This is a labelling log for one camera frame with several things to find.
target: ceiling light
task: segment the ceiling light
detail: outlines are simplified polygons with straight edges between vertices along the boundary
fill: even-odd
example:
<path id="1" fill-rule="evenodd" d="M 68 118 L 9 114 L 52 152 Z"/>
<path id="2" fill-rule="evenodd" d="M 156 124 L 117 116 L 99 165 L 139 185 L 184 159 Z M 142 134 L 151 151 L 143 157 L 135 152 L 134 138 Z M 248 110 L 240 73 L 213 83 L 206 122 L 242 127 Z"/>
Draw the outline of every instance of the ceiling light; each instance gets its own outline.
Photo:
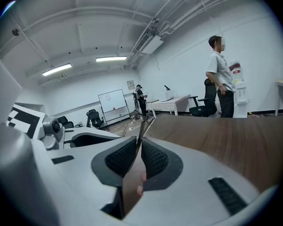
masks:
<path id="1" fill-rule="evenodd" d="M 114 60 L 126 60 L 126 56 L 123 57 L 105 57 L 105 58 L 96 58 L 96 62 L 104 62 L 104 61 L 114 61 Z"/>
<path id="2" fill-rule="evenodd" d="M 68 69 L 68 68 L 71 68 L 71 64 L 67 64 L 67 65 L 63 65 L 63 66 L 54 68 L 54 69 L 52 69 L 52 70 L 49 70 L 49 71 L 47 71 L 47 72 L 44 72 L 43 75 L 44 75 L 44 76 L 47 76 L 47 75 L 50 75 L 50 74 L 52 74 L 52 73 L 55 73 L 55 72 L 58 72 L 58 71 L 61 71 L 61 70 L 65 70 L 65 69 Z"/>

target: person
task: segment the person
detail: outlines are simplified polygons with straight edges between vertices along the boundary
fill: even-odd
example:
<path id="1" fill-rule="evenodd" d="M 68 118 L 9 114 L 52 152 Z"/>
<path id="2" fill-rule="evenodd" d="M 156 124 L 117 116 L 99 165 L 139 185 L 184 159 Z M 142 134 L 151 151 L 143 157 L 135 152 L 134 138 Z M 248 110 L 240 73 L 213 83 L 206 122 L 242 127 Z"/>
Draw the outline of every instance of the person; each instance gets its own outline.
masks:
<path id="1" fill-rule="evenodd" d="M 140 108 L 141 108 L 141 112 L 142 112 L 142 116 L 146 116 L 147 114 L 147 109 L 146 109 L 146 101 L 145 101 L 145 98 L 147 98 L 148 96 L 147 95 L 144 95 L 142 93 L 142 87 L 141 85 L 137 85 L 136 86 L 136 94 L 137 94 L 137 100 L 138 102 L 140 103 Z"/>
<path id="2" fill-rule="evenodd" d="M 228 66 L 224 56 L 221 55 L 221 52 L 225 49 L 225 41 L 222 37 L 212 36 L 209 38 L 208 43 L 213 52 L 208 61 L 206 76 L 216 85 L 221 106 L 221 117 L 232 118 L 234 114 L 235 83 L 231 71 L 234 68 L 239 68 L 240 64 L 235 63 Z"/>

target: black pants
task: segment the black pants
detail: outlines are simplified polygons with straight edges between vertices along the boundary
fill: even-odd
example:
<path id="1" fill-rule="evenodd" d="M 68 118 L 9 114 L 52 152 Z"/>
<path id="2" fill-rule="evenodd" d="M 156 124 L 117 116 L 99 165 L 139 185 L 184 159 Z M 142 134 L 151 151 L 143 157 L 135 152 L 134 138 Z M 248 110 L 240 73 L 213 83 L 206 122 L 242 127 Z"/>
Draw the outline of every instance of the black pants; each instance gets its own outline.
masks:
<path id="1" fill-rule="evenodd" d="M 146 102 L 139 100 L 139 103 L 140 103 L 140 108 L 141 108 L 142 115 L 146 116 L 146 114 L 147 114 Z"/>
<path id="2" fill-rule="evenodd" d="M 234 93 L 228 90 L 223 96 L 218 90 L 217 94 L 221 106 L 221 118 L 232 118 L 234 115 Z"/>

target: office chair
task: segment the office chair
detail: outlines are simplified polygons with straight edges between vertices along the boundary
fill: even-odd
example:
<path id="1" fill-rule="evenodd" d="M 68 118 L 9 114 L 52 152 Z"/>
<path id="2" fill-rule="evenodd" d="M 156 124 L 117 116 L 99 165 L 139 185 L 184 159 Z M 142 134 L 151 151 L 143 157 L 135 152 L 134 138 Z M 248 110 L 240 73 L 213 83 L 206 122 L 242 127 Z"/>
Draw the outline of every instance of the office chair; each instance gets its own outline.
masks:
<path id="1" fill-rule="evenodd" d="M 68 121 L 65 116 L 59 117 L 58 122 L 62 124 L 62 126 L 65 127 L 65 129 L 68 128 L 74 128 L 74 124 L 72 121 Z"/>
<path id="2" fill-rule="evenodd" d="M 189 109 L 190 114 L 193 116 L 204 116 L 209 117 L 210 115 L 213 115 L 216 113 L 217 108 L 215 105 L 215 98 L 216 98 L 216 87 L 215 84 L 210 81 L 209 79 L 206 79 L 204 81 L 204 85 L 206 87 L 206 94 L 204 99 L 200 99 L 198 101 L 203 101 L 205 105 L 198 106 L 198 103 L 196 101 L 196 98 L 198 96 L 192 96 L 189 97 L 189 99 L 193 99 L 195 102 L 196 107 L 192 107 Z"/>
<path id="3" fill-rule="evenodd" d="M 100 128 L 100 126 L 104 123 L 104 120 L 103 120 L 104 117 L 102 117 L 102 119 L 100 119 L 99 113 L 94 109 L 87 112 L 86 115 L 88 117 L 87 118 L 87 125 L 86 125 L 87 127 L 90 127 L 90 121 L 92 123 L 92 126 L 97 128 L 97 129 Z"/>

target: framed picture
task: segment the framed picture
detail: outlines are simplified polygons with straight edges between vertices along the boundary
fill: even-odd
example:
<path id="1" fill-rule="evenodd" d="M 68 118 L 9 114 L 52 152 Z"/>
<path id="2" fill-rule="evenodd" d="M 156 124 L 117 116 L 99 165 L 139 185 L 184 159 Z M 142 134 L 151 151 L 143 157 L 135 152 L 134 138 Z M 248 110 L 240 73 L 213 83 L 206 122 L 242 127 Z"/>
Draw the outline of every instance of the framed picture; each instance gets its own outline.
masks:
<path id="1" fill-rule="evenodd" d="M 128 89 L 135 89 L 134 81 L 127 81 Z"/>

